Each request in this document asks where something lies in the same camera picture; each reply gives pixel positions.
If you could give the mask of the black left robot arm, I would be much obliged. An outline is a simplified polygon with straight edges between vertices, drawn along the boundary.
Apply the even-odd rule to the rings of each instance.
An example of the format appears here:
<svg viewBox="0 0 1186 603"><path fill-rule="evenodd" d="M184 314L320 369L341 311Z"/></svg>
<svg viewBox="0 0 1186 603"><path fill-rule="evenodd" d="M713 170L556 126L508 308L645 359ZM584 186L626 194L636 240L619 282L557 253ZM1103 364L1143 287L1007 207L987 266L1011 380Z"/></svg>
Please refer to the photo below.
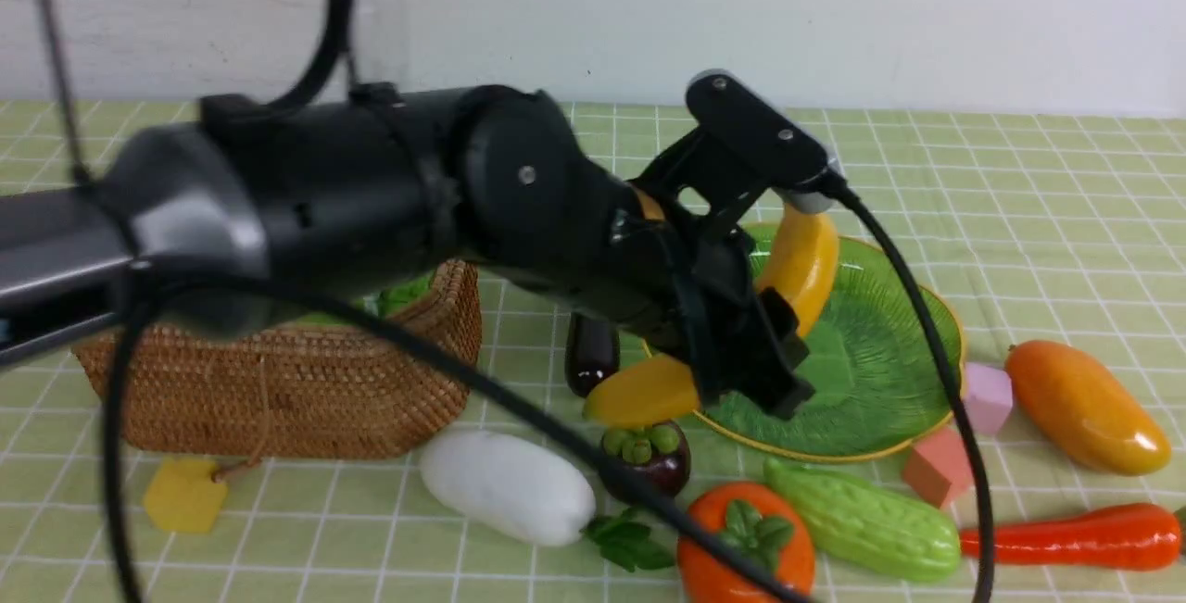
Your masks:
<svg viewBox="0 0 1186 603"><path fill-rule="evenodd" d="M235 96L140 131L91 193L4 197L4 364L116 325L130 269L223 269L344 302L449 258L608 320L727 392L789 418L806 315L752 285L738 218L774 189L798 205L825 150L723 70L687 88L695 119L635 180L585 155L546 93L398 96L383 85L276 120Z"/></svg>

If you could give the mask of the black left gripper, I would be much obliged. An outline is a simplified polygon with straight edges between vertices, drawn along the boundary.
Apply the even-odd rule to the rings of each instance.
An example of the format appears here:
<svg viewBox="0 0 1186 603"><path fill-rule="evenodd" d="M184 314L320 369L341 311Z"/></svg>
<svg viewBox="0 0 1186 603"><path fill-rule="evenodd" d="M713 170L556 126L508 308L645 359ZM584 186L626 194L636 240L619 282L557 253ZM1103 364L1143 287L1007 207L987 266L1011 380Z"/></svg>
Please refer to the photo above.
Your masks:
<svg viewBox="0 0 1186 603"><path fill-rule="evenodd" d="M755 294L754 283L757 273L752 272L750 266L742 267L742 285L740 303L738 303L740 313L737 316L710 312L708 296L700 293L699 274L693 272L689 258L683 256L682 253L678 253L676 256L675 269L676 316L680 317L680 334L682 336L681 350L657 353L664 353L670 355L670 357L689 362L693 366L699 387L707 388L709 376L713 372L719 372L721 368L721 363L719 362L721 355L737 355L737 353L740 353L742 350L741 338L745 334L767 334L767 336L771 336L771 334L774 334L774 326L769 324L761 300ZM809 381L801 377L798 372L797 376L812 387ZM816 388L812 387L812 396L816 396ZM806 401L812 399L812 396L809 396ZM801 402L795 413L788 418L793 417L805 402ZM759 410L767 415L776 417L765 408Z"/></svg>

